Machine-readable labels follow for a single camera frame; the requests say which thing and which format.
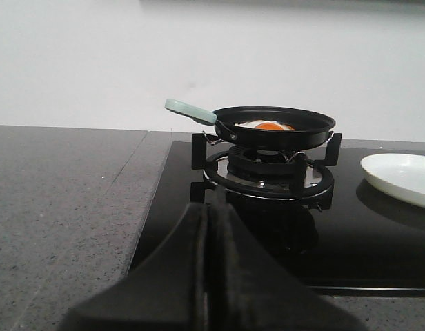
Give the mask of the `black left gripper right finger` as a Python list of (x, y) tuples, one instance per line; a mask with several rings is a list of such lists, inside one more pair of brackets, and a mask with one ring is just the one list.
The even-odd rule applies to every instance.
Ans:
[(214, 195), (208, 209), (213, 330), (336, 330), (336, 308), (276, 264), (223, 188)]

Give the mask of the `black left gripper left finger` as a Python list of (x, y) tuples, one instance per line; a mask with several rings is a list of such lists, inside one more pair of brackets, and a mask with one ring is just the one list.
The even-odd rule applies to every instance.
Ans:
[(126, 278), (73, 307), (60, 330), (203, 330), (206, 206), (190, 203)]

